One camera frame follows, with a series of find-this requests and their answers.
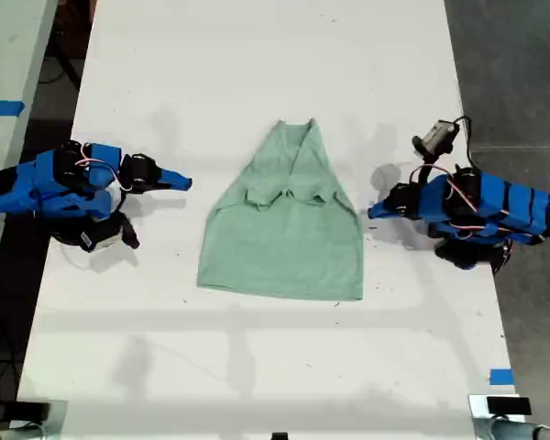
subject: green shirt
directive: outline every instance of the green shirt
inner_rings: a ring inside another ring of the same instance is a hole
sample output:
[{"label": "green shirt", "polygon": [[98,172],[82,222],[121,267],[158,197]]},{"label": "green shirt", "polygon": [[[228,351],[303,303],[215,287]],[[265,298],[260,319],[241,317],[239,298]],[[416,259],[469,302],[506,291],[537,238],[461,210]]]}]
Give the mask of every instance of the green shirt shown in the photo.
[{"label": "green shirt", "polygon": [[358,215],[312,119],[280,121],[208,215],[198,286],[304,300],[362,299]]}]

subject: gray floor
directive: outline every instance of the gray floor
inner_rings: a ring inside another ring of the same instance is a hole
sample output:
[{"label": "gray floor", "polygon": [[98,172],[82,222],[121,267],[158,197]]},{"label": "gray floor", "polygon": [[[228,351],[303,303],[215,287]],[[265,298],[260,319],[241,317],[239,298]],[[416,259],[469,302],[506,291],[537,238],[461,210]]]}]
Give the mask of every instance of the gray floor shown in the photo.
[{"label": "gray floor", "polygon": [[[473,158],[550,192],[550,0],[446,0]],[[519,392],[550,424],[550,240],[495,278]]]}]

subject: white table surface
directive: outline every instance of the white table surface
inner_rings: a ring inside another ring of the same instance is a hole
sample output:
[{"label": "white table surface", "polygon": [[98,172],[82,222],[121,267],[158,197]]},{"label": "white table surface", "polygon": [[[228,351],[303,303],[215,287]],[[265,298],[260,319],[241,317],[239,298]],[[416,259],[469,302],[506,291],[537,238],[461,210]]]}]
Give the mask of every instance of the white table surface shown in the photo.
[{"label": "white table surface", "polygon": [[460,112],[441,0],[100,0],[73,137],[193,187],[126,202],[137,251],[51,241],[19,398],[68,401],[64,438],[473,438],[468,395],[513,392],[488,381],[509,367],[490,269],[410,222],[366,223],[362,302],[195,285],[205,218],[277,119],[318,120],[364,210]]},{"label": "white table surface", "polygon": [[[0,0],[0,100],[22,101],[20,117],[0,117],[0,170],[18,164],[57,0]],[[0,237],[4,220],[0,218]]]}]

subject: blue tape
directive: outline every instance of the blue tape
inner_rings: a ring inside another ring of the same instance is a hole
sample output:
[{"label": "blue tape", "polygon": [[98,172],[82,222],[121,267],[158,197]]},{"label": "blue tape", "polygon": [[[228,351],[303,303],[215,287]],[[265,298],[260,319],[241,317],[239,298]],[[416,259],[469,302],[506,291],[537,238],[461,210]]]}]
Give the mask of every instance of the blue tape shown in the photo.
[{"label": "blue tape", "polygon": [[25,109],[20,101],[0,101],[0,116],[19,116]]},{"label": "blue tape", "polygon": [[513,371],[511,368],[492,368],[489,376],[490,385],[513,385]]}]

